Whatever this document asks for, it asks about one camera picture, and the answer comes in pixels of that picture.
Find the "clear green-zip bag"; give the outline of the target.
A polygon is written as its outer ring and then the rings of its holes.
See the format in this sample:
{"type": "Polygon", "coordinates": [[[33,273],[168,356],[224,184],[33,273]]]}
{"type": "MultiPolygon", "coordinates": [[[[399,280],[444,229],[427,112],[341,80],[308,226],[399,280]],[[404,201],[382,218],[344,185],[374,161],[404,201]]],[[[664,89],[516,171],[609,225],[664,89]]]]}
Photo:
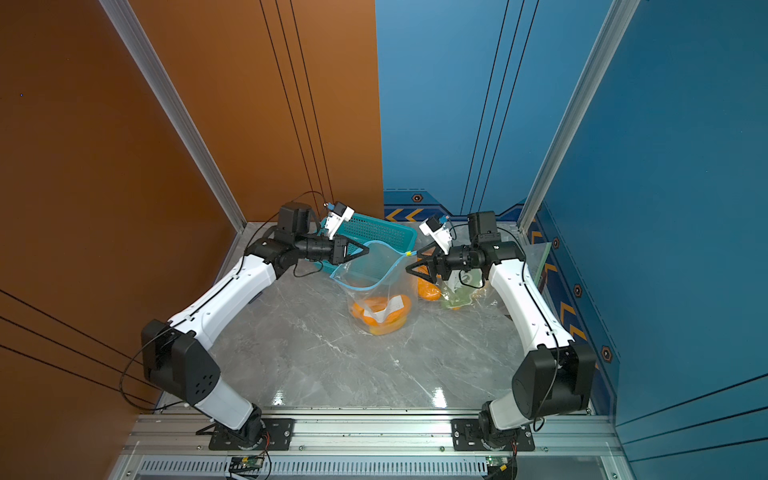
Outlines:
{"type": "MultiPolygon", "coordinates": [[[[527,268],[540,292],[545,290],[544,270],[550,250],[550,242],[524,247],[527,268]]],[[[438,286],[442,291],[439,303],[444,308],[458,310],[473,304],[500,305],[500,300],[495,300],[492,296],[491,288],[483,286],[482,272],[479,269],[469,272],[454,271],[447,281],[439,280],[438,286]]]]}

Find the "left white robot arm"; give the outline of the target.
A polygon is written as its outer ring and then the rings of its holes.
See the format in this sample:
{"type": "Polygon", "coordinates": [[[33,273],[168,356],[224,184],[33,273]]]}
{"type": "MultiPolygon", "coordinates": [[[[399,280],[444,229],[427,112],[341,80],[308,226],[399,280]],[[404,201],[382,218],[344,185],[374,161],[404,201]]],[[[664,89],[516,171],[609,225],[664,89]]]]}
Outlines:
{"type": "Polygon", "coordinates": [[[255,241],[238,265],[198,300],[168,321],[152,320],[143,328],[145,379],[207,415],[239,448],[259,446],[265,435],[261,409],[222,379],[210,348],[250,301],[300,260],[340,265],[368,253],[367,246],[342,235],[255,241]]]}

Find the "clear blue-zip bag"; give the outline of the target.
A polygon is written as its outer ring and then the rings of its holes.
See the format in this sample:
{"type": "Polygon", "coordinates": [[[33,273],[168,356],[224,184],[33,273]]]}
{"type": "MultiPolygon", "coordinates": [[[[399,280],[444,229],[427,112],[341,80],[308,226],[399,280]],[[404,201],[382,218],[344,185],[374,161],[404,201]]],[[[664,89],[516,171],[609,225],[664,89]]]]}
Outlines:
{"type": "Polygon", "coordinates": [[[415,252],[416,261],[407,272],[424,285],[434,285],[452,308],[466,305],[474,291],[485,286],[478,264],[482,255],[469,245],[454,245],[445,226],[432,230],[424,225],[422,232],[430,242],[415,252]]]}

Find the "smooth orange basket mango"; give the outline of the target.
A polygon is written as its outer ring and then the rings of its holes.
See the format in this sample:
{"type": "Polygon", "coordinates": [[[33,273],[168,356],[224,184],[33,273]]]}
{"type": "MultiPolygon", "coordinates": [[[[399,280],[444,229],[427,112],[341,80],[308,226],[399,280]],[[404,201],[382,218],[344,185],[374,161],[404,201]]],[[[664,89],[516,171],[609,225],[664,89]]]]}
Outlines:
{"type": "Polygon", "coordinates": [[[350,313],[367,326],[370,334],[382,336],[401,329],[407,323],[412,307],[412,300],[407,295],[371,297],[361,303],[353,302],[350,313]]]}

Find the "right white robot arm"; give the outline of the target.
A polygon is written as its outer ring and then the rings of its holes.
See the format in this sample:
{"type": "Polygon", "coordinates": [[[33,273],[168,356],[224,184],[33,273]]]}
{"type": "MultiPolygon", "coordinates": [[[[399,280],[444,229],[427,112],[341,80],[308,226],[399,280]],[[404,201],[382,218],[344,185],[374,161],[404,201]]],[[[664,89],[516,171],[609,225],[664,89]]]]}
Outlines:
{"type": "Polygon", "coordinates": [[[513,321],[526,355],[514,373],[511,392],[483,405],[478,422],[483,442],[506,449],[524,426],[551,415],[588,407],[597,355],[579,344],[546,305],[519,244],[494,241],[436,247],[419,253],[405,271],[430,283],[455,271],[480,270],[483,283],[499,295],[513,321]]]}

